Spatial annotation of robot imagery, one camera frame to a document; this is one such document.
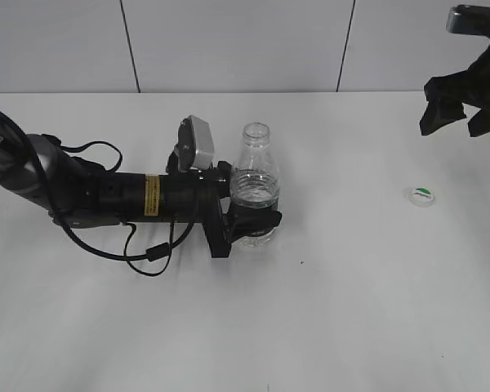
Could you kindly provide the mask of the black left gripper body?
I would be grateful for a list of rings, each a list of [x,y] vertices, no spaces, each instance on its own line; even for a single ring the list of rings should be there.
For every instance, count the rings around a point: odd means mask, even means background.
[[[231,169],[230,163],[219,161],[215,167],[191,172],[198,204],[197,219],[203,226],[212,258],[227,258],[231,250],[221,207],[221,199],[229,197]]]

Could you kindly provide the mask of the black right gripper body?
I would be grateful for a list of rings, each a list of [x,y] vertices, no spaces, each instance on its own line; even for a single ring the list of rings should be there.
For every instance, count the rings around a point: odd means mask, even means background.
[[[467,69],[432,77],[424,92],[427,100],[448,98],[490,110],[490,44]]]

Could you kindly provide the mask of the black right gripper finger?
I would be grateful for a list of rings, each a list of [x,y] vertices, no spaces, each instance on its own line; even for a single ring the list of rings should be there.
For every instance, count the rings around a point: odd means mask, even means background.
[[[451,123],[466,118],[461,102],[450,98],[435,98],[429,100],[425,112],[419,122],[423,136],[429,136]]]
[[[490,110],[481,109],[468,122],[470,136],[475,138],[490,133]]]

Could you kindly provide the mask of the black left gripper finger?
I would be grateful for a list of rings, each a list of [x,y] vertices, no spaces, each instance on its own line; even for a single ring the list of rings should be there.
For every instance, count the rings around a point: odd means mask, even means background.
[[[283,214],[270,208],[242,208],[225,214],[225,240],[232,244],[244,237],[259,238],[277,228]]]

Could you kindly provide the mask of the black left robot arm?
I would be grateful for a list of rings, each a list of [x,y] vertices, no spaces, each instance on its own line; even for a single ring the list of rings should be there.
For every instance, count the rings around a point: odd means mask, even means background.
[[[135,223],[200,224],[212,256],[224,258],[235,241],[276,228],[282,215],[275,207],[222,208],[231,166],[213,156],[209,125],[193,115],[180,123],[165,173],[146,175],[83,159],[80,148],[26,134],[0,111],[0,187],[45,209],[69,236]]]

